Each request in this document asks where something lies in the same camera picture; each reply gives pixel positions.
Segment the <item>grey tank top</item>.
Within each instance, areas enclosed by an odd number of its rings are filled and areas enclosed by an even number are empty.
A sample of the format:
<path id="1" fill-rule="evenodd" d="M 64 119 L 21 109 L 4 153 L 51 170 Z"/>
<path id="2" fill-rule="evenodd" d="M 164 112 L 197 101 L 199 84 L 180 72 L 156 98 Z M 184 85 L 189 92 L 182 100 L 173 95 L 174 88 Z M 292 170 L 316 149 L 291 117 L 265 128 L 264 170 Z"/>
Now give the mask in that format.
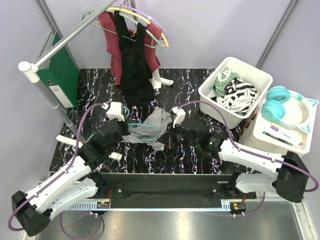
<path id="1" fill-rule="evenodd" d="M 171 122 L 170 113 L 158 107 L 143 123 L 129 123 L 129 135 L 123 136 L 122 139 L 126 143 L 147 144 L 155 151 L 163 151 L 165 145 L 158 139 L 166 133 Z"/>

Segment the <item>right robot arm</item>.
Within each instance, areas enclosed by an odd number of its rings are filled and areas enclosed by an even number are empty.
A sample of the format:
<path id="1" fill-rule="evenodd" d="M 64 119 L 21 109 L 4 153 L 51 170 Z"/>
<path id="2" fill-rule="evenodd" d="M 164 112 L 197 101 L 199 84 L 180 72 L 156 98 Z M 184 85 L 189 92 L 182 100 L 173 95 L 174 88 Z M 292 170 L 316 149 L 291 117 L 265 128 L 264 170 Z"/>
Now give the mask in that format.
<path id="1" fill-rule="evenodd" d="M 235 143 L 232 139 L 206 130 L 202 124 L 169 124 L 168 147 L 187 145 L 201 157 L 233 162 L 257 171 L 256 174 L 234 173 L 227 185 L 228 195 L 239 198 L 251 192 L 276 193 L 281 198 L 300 203 L 311 174 L 300 156 L 269 153 Z"/>

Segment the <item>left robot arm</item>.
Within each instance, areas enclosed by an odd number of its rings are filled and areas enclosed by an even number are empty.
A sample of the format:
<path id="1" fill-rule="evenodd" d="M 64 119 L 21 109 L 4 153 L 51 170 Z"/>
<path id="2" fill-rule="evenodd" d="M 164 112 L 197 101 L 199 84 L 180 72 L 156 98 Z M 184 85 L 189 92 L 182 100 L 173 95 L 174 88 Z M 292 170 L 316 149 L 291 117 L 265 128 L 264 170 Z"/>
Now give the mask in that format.
<path id="1" fill-rule="evenodd" d="M 107 120 L 79 152 L 37 187 L 11 197 L 12 215 L 30 237 L 42 232 L 58 214 L 87 198 L 110 194 L 109 182 L 96 169 L 108 158 L 121 159 L 113 147 L 129 135 L 128 120 Z"/>

